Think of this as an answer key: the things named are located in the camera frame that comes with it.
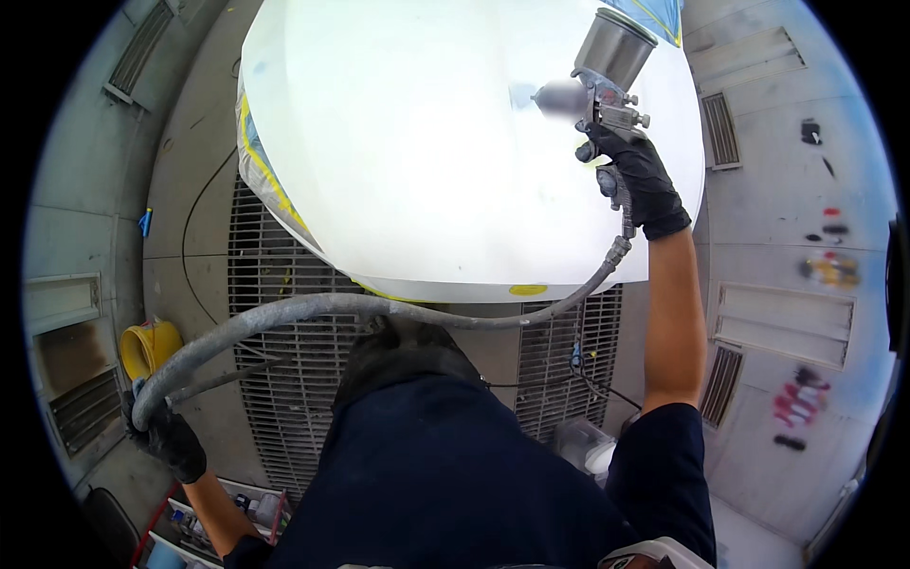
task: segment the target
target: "forearm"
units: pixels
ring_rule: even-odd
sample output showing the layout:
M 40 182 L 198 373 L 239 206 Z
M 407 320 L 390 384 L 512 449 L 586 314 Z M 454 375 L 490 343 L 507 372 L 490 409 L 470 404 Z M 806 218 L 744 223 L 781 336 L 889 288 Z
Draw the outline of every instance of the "forearm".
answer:
M 707 350 L 692 231 L 649 241 L 648 255 L 642 413 L 670 402 L 697 405 Z
M 233 551 L 244 535 L 261 537 L 243 511 L 231 502 L 212 471 L 207 470 L 192 484 L 184 484 L 183 489 L 219 557 Z

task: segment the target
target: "person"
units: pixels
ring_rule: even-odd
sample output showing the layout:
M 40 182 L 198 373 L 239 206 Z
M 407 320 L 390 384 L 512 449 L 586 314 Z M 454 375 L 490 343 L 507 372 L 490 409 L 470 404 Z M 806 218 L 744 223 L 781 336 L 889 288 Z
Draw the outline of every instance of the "person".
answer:
M 274 548 L 207 469 L 186 422 L 162 406 L 137 432 L 127 395 L 130 438 L 184 484 L 225 567 L 593 569 L 659 537 L 716 564 L 691 220 L 650 141 L 585 130 L 622 174 L 649 251 L 641 417 L 618 441 L 605 488 L 524 436 L 443 329 L 387 326 L 352 349 L 318 472 Z

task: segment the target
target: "dark blue shirt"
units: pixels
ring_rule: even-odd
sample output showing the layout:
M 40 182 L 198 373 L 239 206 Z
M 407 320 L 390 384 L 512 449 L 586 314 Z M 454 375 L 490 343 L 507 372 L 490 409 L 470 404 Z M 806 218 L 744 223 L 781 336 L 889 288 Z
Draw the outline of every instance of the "dark blue shirt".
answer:
M 715 564 L 701 415 L 691 405 L 634 422 L 606 490 L 465 380 L 374 391 L 337 409 L 333 429 L 278 545 L 245 538 L 225 567 L 594 569 L 615 549 L 661 536 Z

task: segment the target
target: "shirt sleeve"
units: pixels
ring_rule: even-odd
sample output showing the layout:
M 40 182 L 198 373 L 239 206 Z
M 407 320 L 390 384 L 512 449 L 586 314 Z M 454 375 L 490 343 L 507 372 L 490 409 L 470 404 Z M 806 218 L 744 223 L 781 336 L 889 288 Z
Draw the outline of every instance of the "shirt sleeve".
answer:
M 266 566 L 266 561 L 274 549 L 261 539 L 244 535 L 222 561 L 225 569 L 258 569 Z
M 632 423 L 616 444 L 606 492 L 645 540 L 672 537 L 717 565 L 702 415 L 670 403 Z

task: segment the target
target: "black nitrile glove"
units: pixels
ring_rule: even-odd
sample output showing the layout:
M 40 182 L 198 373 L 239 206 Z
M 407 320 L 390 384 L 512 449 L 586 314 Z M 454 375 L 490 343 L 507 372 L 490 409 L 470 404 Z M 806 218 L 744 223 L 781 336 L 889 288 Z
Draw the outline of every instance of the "black nitrile glove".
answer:
M 148 431 L 133 426 L 133 393 L 120 397 L 120 413 L 126 426 L 126 437 L 140 451 L 166 464 L 180 483 L 191 484 L 206 473 L 206 452 L 187 420 L 171 412 L 162 401 L 148 419 Z
M 644 237 L 652 241 L 689 227 L 692 220 L 650 140 L 626 142 L 597 123 L 584 130 L 597 147 L 596 156 L 609 156 L 622 174 L 632 198 L 632 224 L 644 230 Z

